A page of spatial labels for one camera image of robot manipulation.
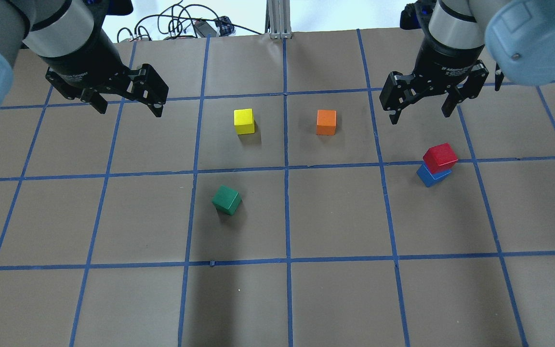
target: green cube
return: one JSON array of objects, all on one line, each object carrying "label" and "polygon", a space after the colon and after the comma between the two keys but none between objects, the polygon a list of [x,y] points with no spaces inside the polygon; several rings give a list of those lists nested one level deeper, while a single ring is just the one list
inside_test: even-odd
[{"label": "green cube", "polygon": [[213,202],[213,205],[218,211],[222,211],[227,215],[234,215],[241,202],[241,196],[235,189],[230,189],[227,186],[220,186],[218,193],[215,193],[211,202]]}]

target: blue grid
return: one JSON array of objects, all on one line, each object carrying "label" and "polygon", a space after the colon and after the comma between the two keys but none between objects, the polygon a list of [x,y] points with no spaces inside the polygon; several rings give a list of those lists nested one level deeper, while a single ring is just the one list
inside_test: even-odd
[{"label": "blue grid", "polygon": [[[476,177],[478,179],[478,183],[480,186],[480,191],[482,194],[482,199],[484,200],[484,205],[487,210],[487,214],[489,217],[489,224],[491,226],[491,231],[493,233],[493,237],[496,243],[496,252],[494,253],[460,253],[460,254],[410,254],[410,255],[400,255],[398,253],[396,241],[395,241],[395,234],[391,216],[391,208],[390,208],[390,200],[387,193],[387,183],[385,179],[385,167],[390,165],[420,165],[423,163],[422,160],[415,160],[415,161],[399,161],[399,162],[384,162],[383,155],[381,152],[381,146],[379,143],[379,136],[377,131],[376,125],[376,117],[374,112],[374,103],[372,99],[372,92],[382,90],[381,88],[372,88],[370,86],[370,75],[368,72],[368,64],[366,61],[363,40],[361,38],[361,32],[357,29],[357,39],[359,41],[359,47],[361,48],[361,59],[363,60],[364,66],[364,73],[366,77],[366,88],[359,88],[359,89],[349,89],[349,90],[317,90],[317,91],[307,91],[307,92],[288,92],[287,91],[287,59],[286,59],[286,48],[287,48],[287,40],[282,41],[282,59],[283,59],[283,75],[284,75],[284,88],[281,93],[259,93],[259,94],[234,94],[234,95],[222,95],[222,96],[205,96],[205,81],[207,75],[207,61],[209,57],[209,43],[210,38],[207,38],[205,44],[205,55],[204,55],[204,62],[203,62],[203,73],[202,73],[202,86],[201,92],[199,97],[170,97],[168,101],[180,101],[180,100],[198,100],[199,101],[199,110],[198,110],[198,125],[197,125],[197,134],[196,134],[196,147],[194,152],[194,169],[191,171],[163,171],[163,172],[128,172],[128,173],[110,173],[110,166],[112,163],[112,157],[115,149],[115,143],[117,140],[117,132],[119,130],[119,121],[121,119],[121,113],[123,110],[123,106],[127,103],[136,103],[136,101],[128,101],[122,99],[121,101],[110,101],[110,104],[119,104],[119,112],[117,114],[117,121],[115,123],[114,134],[112,137],[112,143],[110,147],[110,154],[108,156],[108,164],[106,165],[106,173],[104,174],[89,174],[89,175],[59,175],[59,176],[25,176],[27,166],[29,163],[29,159],[31,158],[31,153],[33,152],[33,148],[35,146],[35,142],[38,136],[38,132],[40,131],[40,126],[42,125],[42,121],[44,119],[44,114],[46,112],[47,107],[70,107],[70,106],[81,106],[86,105],[84,103],[71,103],[71,104],[55,104],[49,105],[49,99],[51,97],[51,93],[53,92],[53,88],[51,87],[48,92],[48,96],[46,97],[46,101],[43,105],[29,105],[29,106],[6,106],[2,107],[2,109],[20,109],[20,108],[42,108],[42,112],[40,113],[40,119],[38,121],[37,127],[35,129],[33,140],[31,141],[31,145],[29,147],[29,151],[25,160],[25,164],[22,170],[22,173],[18,177],[0,177],[0,182],[5,181],[14,181],[18,182],[16,191],[13,196],[13,200],[11,202],[11,206],[9,208],[6,222],[4,224],[4,228],[2,234],[0,236],[0,249],[4,241],[4,237],[6,236],[7,227],[9,225],[11,216],[13,214],[13,209],[18,198],[18,193],[22,186],[22,182],[25,180],[61,180],[61,179],[77,179],[77,178],[103,178],[104,184],[102,187],[101,198],[99,202],[99,206],[97,209],[97,214],[95,217],[95,224],[94,230],[91,237],[90,248],[88,251],[88,256],[85,264],[58,264],[58,265],[25,265],[25,266],[0,266],[0,271],[9,271],[9,270],[55,270],[55,269],[83,269],[83,280],[81,282],[81,288],[79,292],[79,301],[77,303],[77,309],[75,310],[75,318],[73,323],[73,328],[71,331],[70,336],[70,347],[74,345],[76,331],[79,322],[79,314],[82,308],[83,303],[83,295],[84,289],[86,286],[86,281],[88,277],[88,273],[91,268],[142,268],[142,267],[182,267],[183,268],[183,285],[182,285],[182,292],[181,292],[181,311],[179,314],[179,335],[178,335],[178,345],[181,346],[183,340],[183,323],[185,318],[185,293],[187,291],[187,274],[190,267],[194,266],[209,266],[209,261],[190,261],[190,248],[191,248],[191,238],[192,238],[192,223],[194,218],[194,202],[196,199],[196,183],[198,180],[199,174],[213,174],[219,172],[251,172],[251,171],[284,171],[284,200],[285,200],[285,216],[286,216],[286,230],[285,230],[285,239],[286,239],[286,257],[282,258],[268,258],[268,259],[250,259],[250,260],[238,260],[238,261],[215,261],[215,266],[239,266],[239,265],[250,265],[250,264],[286,264],[287,266],[287,305],[288,305],[288,341],[289,347],[293,346],[293,324],[292,324],[292,287],[291,287],[291,264],[293,263],[302,263],[302,262],[350,262],[350,261],[392,261],[395,264],[395,278],[396,278],[396,286],[397,286],[397,293],[398,293],[398,300],[399,300],[399,310],[401,314],[402,326],[403,326],[403,334],[405,339],[405,345],[410,347],[410,338],[408,334],[408,323],[407,323],[407,313],[405,309],[405,302],[403,298],[403,292],[401,287],[401,276],[399,273],[399,261],[401,260],[425,260],[425,259],[476,259],[476,258],[491,258],[497,257],[502,266],[502,272],[504,275],[504,279],[506,281],[507,291],[509,293],[509,299],[511,301],[511,306],[513,308],[513,312],[515,315],[515,322],[518,327],[518,331],[520,334],[520,338],[522,340],[522,345],[524,347],[528,346],[528,342],[526,339],[526,334],[524,332],[524,328],[522,327],[522,322],[520,320],[518,307],[515,301],[515,295],[513,294],[513,289],[511,286],[511,281],[509,278],[509,274],[507,272],[506,264],[504,259],[507,257],[532,257],[532,256],[550,256],[555,255],[555,251],[522,251],[522,252],[504,252],[502,250],[502,246],[500,245],[500,240],[498,239],[498,233],[496,232],[493,216],[491,213],[491,208],[489,208],[489,202],[487,200],[487,194],[485,192],[485,185],[483,179],[480,174],[480,170],[478,168],[478,163],[481,162],[512,162],[512,161],[530,161],[530,160],[555,160],[555,156],[548,156],[548,157],[531,157],[531,158],[477,158],[474,152],[474,148],[472,147],[472,142],[469,136],[468,129],[465,124],[464,116],[460,106],[458,106],[458,114],[460,117],[460,121],[464,130],[464,135],[467,140],[467,144],[469,146],[469,150],[471,152],[471,158],[465,160],[459,160],[462,163],[472,163],[475,170],[476,170]],[[134,55],[136,52],[136,42],[132,47],[132,57],[130,60],[130,66],[132,66],[132,62],[134,60]],[[486,83],[485,86],[493,86],[493,83]],[[555,130],[555,119],[549,109],[549,106],[546,103],[546,100],[542,94],[540,88],[537,88],[538,94],[542,101],[542,105],[544,106],[549,120],[553,125]],[[296,165],[291,166],[289,165],[288,161],[288,111],[287,111],[287,97],[289,95],[301,95],[301,94],[330,94],[330,93],[356,93],[356,92],[367,92],[368,99],[370,102],[370,112],[371,112],[371,121],[372,121],[372,131],[374,132],[374,140],[376,145],[376,151],[378,156],[378,162],[368,162],[368,163],[356,163],[356,164],[326,164],[326,165]],[[205,99],[228,99],[228,98],[236,98],[236,97],[265,97],[265,96],[283,96],[284,98],[284,166],[277,166],[277,167],[247,167],[247,168],[233,168],[233,169],[212,169],[212,170],[199,170],[198,169],[198,147],[200,145],[200,128],[202,124],[202,111],[203,111],[203,102]],[[290,170],[306,170],[306,169],[331,169],[331,168],[343,168],[343,167],[379,167],[380,174],[381,174],[381,181],[383,186],[383,197],[385,202],[385,209],[387,212],[387,220],[388,220],[388,227],[389,227],[389,234],[392,246],[392,254],[391,255],[373,255],[373,256],[348,256],[348,257],[299,257],[293,258],[291,257],[291,236],[290,236],[290,209],[289,209],[289,171]],[[189,222],[188,222],[188,231],[187,231],[187,243],[185,249],[185,261],[179,262],[148,262],[148,263],[123,263],[123,264],[92,264],[91,257],[93,254],[93,247],[95,243],[95,237],[97,234],[97,230],[99,227],[99,221],[101,217],[102,206],[104,204],[104,197],[106,195],[106,188],[108,185],[108,180],[110,177],[121,177],[121,176],[144,176],[144,175],[184,175],[184,174],[192,174],[194,177],[193,184],[192,184],[192,193],[191,193],[191,209],[189,215]]]}]

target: white floor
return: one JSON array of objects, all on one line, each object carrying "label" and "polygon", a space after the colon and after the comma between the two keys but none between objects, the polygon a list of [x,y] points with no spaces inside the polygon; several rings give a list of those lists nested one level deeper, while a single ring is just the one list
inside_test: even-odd
[{"label": "white floor", "polygon": [[[113,41],[117,41],[117,31],[122,27],[134,29],[139,19],[157,14],[174,0],[132,0],[134,12],[117,17],[108,16],[104,21],[104,31]],[[291,27],[293,31],[333,31],[346,29],[391,28],[399,26],[399,14],[407,3],[414,0],[292,0]],[[184,0],[181,5],[194,4],[193,0]],[[266,2],[264,0],[201,0],[197,2],[210,7],[218,15],[231,18],[233,24],[264,31]],[[213,18],[213,14],[202,7],[188,9],[193,17]],[[160,21],[165,31],[168,19]],[[157,30],[157,18],[143,22],[151,37],[160,40],[166,35]],[[250,35],[244,29],[237,29],[236,35]]]}]

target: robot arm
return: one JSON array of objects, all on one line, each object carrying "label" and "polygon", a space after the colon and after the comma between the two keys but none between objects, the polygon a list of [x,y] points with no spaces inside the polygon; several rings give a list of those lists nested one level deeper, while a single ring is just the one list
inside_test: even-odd
[{"label": "robot arm", "polygon": [[420,28],[425,37],[412,73],[389,73],[381,92],[392,124],[426,96],[448,95],[445,117],[478,97],[489,74],[478,60],[485,45],[498,62],[496,90],[504,75],[520,85],[555,80],[555,1],[417,0],[402,12],[400,26]]},{"label": "robot arm", "polygon": [[[114,1],[87,3],[0,0],[0,17],[6,18],[0,25],[0,104],[12,85],[12,67],[22,41],[49,65],[46,79],[67,99],[79,98],[103,114],[108,103],[101,94],[118,94],[144,103],[160,117],[168,86],[149,64],[138,70],[124,66],[102,30]],[[131,12],[132,3],[128,4]]]}]

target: orange cube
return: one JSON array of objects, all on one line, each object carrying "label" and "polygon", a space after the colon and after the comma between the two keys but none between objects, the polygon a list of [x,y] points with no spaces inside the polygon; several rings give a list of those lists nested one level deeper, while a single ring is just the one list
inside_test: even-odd
[{"label": "orange cube", "polygon": [[318,110],[317,135],[335,135],[337,127],[337,111]]}]

